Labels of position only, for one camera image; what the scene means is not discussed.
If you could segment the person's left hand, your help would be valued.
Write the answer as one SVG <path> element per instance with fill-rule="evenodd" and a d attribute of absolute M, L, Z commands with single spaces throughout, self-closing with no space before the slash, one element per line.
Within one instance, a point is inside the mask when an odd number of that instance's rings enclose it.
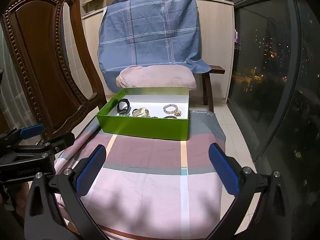
<path fill-rule="evenodd" d="M 1 183 L 1 206 L 6 202 L 5 197 L 7 193 L 5 192 L 5 189 L 7 189 L 10 199 L 14 202 L 13 207 L 16 213 L 20 217 L 24 218 L 29 194 L 29 183 L 23 182 L 22 184 L 10 184 L 8 187 Z"/>

